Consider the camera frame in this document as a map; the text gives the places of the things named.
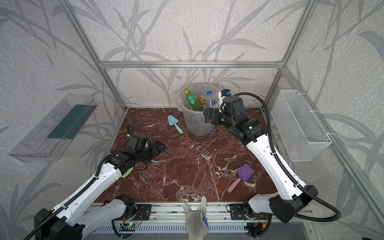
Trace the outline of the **clear water bottle blue cap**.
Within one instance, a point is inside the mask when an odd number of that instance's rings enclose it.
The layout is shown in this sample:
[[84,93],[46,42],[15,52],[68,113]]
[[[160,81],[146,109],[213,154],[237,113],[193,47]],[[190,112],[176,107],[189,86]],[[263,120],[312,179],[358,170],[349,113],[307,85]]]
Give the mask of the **clear water bottle blue cap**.
[[206,104],[206,108],[213,108],[216,105],[216,100],[212,91],[206,92],[205,104]]

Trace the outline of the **green Sprite bottle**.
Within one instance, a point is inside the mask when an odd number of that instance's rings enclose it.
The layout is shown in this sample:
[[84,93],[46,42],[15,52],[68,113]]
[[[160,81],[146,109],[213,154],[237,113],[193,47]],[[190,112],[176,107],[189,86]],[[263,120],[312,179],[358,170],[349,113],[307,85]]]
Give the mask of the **green Sprite bottle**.
[[186,95],[186,100],[190,104],[193,111],[203,110],[203,107],[199,103],[198,98],[194,94],[192,94],[189,90],[185,90],[184,93]]

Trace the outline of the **brown Nescafe bottle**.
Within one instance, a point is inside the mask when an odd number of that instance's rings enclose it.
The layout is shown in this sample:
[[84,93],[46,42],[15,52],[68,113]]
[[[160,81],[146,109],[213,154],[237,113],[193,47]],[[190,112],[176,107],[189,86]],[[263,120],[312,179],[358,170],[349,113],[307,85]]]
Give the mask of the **brown Nescafe bottle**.
[[206,105],[206,96],[205,95],[201,95],[199,98],[198,98],[198,101],[199,101],[199,104],[201,106],[205,106]]

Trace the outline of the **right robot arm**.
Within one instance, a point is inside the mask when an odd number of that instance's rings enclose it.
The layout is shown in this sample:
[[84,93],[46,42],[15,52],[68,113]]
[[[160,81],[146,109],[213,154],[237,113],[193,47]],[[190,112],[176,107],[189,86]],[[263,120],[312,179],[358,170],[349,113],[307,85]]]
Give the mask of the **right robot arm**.
[[[290,168],[273,143],[270,116],[266,116],[264,127],[259,120],[248,118],[242,93],[231,95],[229,90],[218,93],[219,107],[204,111],[205,122],[226,127],[229,132],[256,156],[272,179],[277,192],[271,195],[255,195],[247,205],[255,214],[274,215],[283,223],[292,218],[312,222],[333,222],[341,218],[341,212],[331,204],[317,197],[318,190],[313,185],[306,185]],[[334,215],[315,218],[301,215],[300,211],[311,201],[323,205]]]

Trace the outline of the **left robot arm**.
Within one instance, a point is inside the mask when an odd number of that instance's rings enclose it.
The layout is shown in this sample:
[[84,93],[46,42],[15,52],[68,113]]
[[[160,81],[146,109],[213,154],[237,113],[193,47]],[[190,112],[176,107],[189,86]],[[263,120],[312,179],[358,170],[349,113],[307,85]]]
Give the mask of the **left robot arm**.
[[148,136],[133,133],[105,156],[96,172],[72,195],[51,210],[42,209],[34,217],[35,228],[25,237],[37,240],[82,240],[96,229],[117,219],[131,219],[138,214],[135,201],[119,195],[110,203],[87,213],[90,205],[117,180],[126,178],[136,164],[148,166],[166,145],[152,142]]

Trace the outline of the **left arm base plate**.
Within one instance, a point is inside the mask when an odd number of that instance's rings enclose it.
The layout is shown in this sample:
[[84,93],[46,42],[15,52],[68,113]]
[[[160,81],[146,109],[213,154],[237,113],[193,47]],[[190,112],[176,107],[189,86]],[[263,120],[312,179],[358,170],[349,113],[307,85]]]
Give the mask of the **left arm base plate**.
[[150,219],[151,204],[136,204],[135,200],[126,195],[117,196],[116,199],[123,201],[126,206],[123,215],[117,220],[148,221]]

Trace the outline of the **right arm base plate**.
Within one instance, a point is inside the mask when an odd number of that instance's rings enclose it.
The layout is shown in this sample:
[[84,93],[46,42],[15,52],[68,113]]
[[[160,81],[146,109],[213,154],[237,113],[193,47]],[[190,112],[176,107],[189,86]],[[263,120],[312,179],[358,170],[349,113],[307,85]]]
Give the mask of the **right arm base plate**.
[[248,204],[229,204],[227,205],[227,211],[230,212],[231,220],[258,220],[269,221],[272,217],[268,213],[255,213]]

